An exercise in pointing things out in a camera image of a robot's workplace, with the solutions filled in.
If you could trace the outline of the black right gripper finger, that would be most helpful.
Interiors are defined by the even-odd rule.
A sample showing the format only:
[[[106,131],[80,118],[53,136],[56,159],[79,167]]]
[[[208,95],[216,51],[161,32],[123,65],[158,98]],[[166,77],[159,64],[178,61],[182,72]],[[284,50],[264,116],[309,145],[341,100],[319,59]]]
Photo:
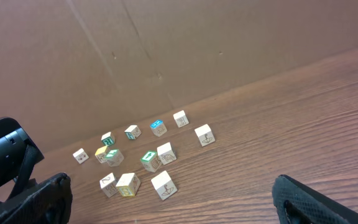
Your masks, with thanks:
[[[280,224],[358,224],[357,212],[287,175],[275,179],[272,197]]]

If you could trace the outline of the yellow S wooden block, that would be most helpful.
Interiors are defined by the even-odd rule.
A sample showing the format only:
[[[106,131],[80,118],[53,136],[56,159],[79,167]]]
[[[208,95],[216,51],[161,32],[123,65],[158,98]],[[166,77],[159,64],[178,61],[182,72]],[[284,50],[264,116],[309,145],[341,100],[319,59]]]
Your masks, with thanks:
[[[121,175],[116,188],[123,197],[134,197],[140,185],[141,181],[135,173],[126,173]]]

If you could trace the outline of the cream block red letter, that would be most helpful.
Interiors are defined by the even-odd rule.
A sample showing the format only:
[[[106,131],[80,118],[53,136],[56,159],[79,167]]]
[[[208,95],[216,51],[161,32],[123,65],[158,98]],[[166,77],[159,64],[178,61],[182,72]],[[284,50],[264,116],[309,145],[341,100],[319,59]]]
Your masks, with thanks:
[[[111,198],[113,195],[118,193],[118,189],[116,188],[117,180],[113,173],[108,174],[103,177],[100,181],[100,188],[106,194],[108,198]]]

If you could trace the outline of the green top wooden block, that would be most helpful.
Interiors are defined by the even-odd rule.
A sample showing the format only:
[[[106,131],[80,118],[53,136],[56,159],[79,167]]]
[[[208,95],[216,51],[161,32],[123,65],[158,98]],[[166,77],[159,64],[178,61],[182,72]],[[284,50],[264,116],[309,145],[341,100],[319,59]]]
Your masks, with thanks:
[[[145,170],[149,172],[156,172],[162,165],[157,151],[147,151],[140,159]]]

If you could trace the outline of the cream turtle wooden block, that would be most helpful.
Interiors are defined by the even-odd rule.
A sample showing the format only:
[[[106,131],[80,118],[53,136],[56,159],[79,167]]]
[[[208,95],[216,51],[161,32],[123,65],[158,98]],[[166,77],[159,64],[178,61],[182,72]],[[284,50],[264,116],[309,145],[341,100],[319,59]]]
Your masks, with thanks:
[[[157,148],[157,154],[163,165],[169,164],[177,159],[170,142]]]

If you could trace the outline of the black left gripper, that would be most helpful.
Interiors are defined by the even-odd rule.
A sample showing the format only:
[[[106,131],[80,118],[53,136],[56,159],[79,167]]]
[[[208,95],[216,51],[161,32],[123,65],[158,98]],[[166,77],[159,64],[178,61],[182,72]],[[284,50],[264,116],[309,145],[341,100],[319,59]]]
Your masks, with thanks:
[[[0,202],[0,223],[69,222],[73,202],[70,177],[59,173],[37,185],[30,178],[36,163],[43,159],[15,119],[0,118],[0,187],[15,182],[9,200]]]

